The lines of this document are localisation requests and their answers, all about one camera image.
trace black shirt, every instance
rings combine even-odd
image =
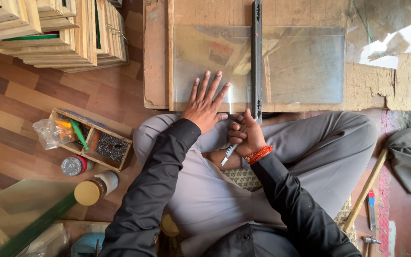
[[[163,208],[174,194],[188,149],[200,135],[201,130],[187,119],[174,122],[158,135],[106,229],[100,257],[156,256],[153,238],[159,232]],[[287,231],[246,224],[222,237],[204,256],[362,256],[274,154],[251,168]]]

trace red thread bracelet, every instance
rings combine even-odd
[[[256,150],[251,154],[246,155],[245,160],[248,162],[248,164],[252,165],[255,162],[259,161],[267,153],[272,152],[273,148],[274,148],[273,145],[271,145],[271,146],[266,145],[265,147],[263,147],[259,150]]]

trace man's left hand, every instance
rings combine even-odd
[[[217,114],[216,112],[225,98],[231,83],[226,82],[223,89],[215,97],[215,100],[213,100],[213,95],[220,84],[221,75],[221,71],[215,74],[209,90],[207,90],[207,85],[209,84],[210,71],[204,73],[200,87],[199,78],[196,78],[193,83],[193,88],[191,89],[188,105],[183,111],[181,119],[189,119],[194,122],[201,130],[201,134],[207,133],[217,122],[228,118],[227,114]]]

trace wooden workbench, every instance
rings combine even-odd
[[[250,26],[253,0],[174,0],[174,24]],[[263,0],[263,26],[344,26],[349,0]],[[167,0],[144,0],[144,105],[168,108]],[[411,54],[397,69],[346,62],[343,103],[265,103],[264,112],[411,110]]]

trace green handle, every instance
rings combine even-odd
[[[85,143],[85,138],[83,138],[82,131],[78,128],[78,121],[74,120],[74,119],[71,119],[71,124],[72,124],[72,127],[74,128],[74,131],[77,134],[78,138],[82,142],[83,147],[85,148],[85,151],[88,151],[89,148],[87,146],[87,143]]]

